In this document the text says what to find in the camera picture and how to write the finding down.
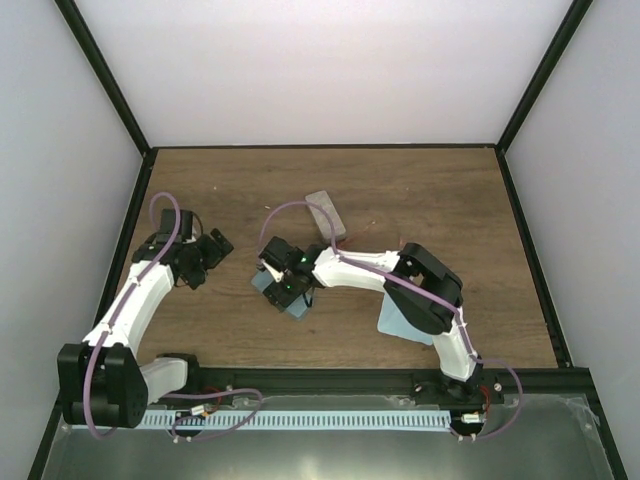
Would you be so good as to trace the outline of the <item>red lens sunglasses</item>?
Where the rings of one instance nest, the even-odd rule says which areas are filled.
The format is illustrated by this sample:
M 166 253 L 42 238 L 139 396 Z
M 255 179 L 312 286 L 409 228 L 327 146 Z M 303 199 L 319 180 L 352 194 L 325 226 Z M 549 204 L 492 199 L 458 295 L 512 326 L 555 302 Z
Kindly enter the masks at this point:
M 366 226 L 351 232 L 337 243 L 341 250 L 380 252 L 399 250 L 405 241 L 400 227 L 393 220 L 371 220 Z

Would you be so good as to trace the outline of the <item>light blue cloth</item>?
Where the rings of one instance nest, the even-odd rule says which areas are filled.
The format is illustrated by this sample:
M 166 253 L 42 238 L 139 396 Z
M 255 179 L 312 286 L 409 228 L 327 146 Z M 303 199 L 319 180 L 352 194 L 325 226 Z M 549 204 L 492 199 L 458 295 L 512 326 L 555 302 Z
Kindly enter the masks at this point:
M 432 337 L 412 326 L 388 294 L 383 296 L 377 330 L 382 334 L 411 342 L 433 345 Z

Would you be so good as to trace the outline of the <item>light grey glasses case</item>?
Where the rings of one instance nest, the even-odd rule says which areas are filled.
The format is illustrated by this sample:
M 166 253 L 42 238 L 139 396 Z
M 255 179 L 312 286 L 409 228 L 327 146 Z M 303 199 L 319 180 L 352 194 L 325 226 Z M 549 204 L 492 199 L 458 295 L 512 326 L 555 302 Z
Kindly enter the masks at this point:
M 336 242 L 346 239 L 347 230 L 344 222 L 326 190 L 306 195 L 305 201 L 310 204 L 308 209 L 325 243 L 330 243 L 332 237 L 335 237 Z

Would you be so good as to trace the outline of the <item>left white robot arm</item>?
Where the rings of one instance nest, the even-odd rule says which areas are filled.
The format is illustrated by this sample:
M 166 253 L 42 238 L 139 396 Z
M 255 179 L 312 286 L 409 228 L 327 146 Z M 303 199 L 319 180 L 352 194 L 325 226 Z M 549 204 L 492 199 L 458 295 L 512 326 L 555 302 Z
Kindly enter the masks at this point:
M 190 240 L 160 234 L 145 241 L 102 320 L 81 342 L 67 343 L 58 353 L 66 423 L 134 428 L 148 405 L 168 394 L 184 404 L 203 395 L 205 381 L 195 355 L 161 354 L 139 365 L 137 354 L 154 313 L 177 281 L 197 289 L 232 250 L 217 229 Z

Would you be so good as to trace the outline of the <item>blue-grey glasses case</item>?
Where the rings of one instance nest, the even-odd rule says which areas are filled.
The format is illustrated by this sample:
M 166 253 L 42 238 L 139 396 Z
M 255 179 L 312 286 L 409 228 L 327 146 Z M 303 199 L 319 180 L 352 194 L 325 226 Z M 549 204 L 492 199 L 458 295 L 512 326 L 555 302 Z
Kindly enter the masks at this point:
M 251 285 L 279 312 L 296 320 L 301 320 L 314 304 L 314 288 L 302 291 L 290 284 L 277 282 L 266 270 L 258 271 L 252 278 Z

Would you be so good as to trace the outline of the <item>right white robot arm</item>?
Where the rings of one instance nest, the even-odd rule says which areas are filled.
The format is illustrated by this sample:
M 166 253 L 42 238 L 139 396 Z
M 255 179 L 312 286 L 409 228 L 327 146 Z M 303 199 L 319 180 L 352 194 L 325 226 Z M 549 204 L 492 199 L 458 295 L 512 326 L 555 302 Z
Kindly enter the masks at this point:
M 465 403 L 479 392 L 482 365 L 466 331 L 463 283 L 421 245 L 383 253 L 301 250 L 275 236 L 258 254 L 258 266 L 271 276 L 264 296 L 281 311 L 314 288 L 385 294 L 405 323 L 431 337 L 447 396 Z

